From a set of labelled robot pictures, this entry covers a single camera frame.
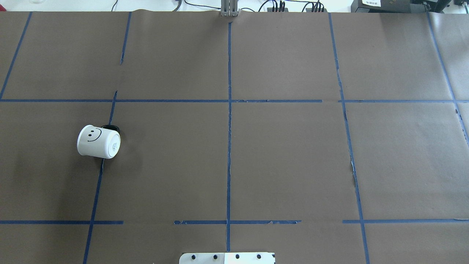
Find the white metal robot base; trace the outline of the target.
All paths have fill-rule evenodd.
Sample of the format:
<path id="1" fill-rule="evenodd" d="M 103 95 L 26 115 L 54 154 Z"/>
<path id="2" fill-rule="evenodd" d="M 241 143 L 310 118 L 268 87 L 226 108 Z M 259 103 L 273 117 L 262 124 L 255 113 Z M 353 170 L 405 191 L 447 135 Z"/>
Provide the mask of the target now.
<path id="1" fill-rule="evenodd" d="M 179 264 L 275 264 L 275 253 L 270 252 L 219 252 L 184 253 Z"/>

